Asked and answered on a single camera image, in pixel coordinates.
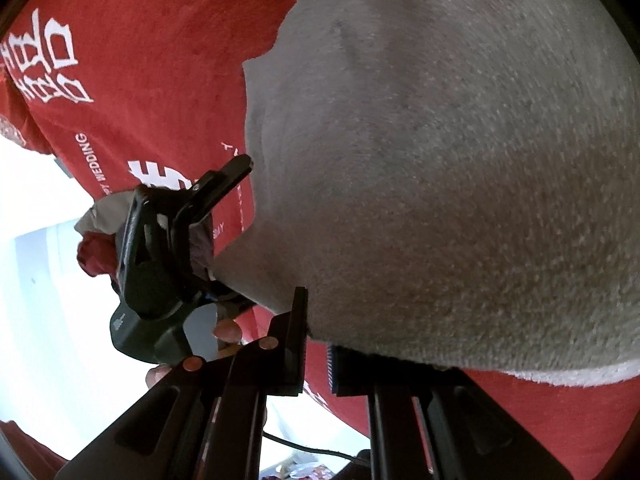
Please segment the person's left hand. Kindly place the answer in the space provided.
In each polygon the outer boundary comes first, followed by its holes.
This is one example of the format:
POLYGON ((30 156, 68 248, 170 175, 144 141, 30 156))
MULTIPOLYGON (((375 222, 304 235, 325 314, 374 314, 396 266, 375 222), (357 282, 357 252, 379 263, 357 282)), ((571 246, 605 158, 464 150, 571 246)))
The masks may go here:
MULTIPOLYGON (((217 338, 218 344, 222 347, 217 350, 215 360, 234 356, 236 352, 242 349, 242 330, 239 324, 232 320, 221 320, 217 322, 213 335, 217 338)), ((166 364, 160 364, 151 368, 145 375, 146 388, 153 388, 160 382, 172 367, 166 364)))

